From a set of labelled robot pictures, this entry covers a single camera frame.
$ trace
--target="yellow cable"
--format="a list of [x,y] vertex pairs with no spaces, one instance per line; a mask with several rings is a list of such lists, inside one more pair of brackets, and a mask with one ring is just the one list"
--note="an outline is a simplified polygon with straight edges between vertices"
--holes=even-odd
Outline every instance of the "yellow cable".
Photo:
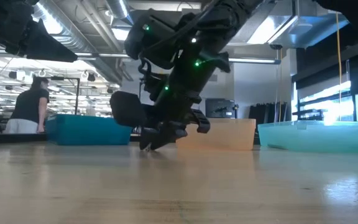
[[339,14],[336,13],[336,42],[338,50],[338,65],[339,65],[339,121],[341,121],[341,101],[342,101],[342,59],[341,59],[341,38],[339,36]]
[[[281,48],[280,50],[281,56],[280,56],[280,60],[283,60],[283,49]],[[279,116],[278,116],[278,122],[281,122],[281,105],[282,103],[282,90],[283,90],[283,70],[282,70],[282,66],[280,65],[280,112],[279,112]]]

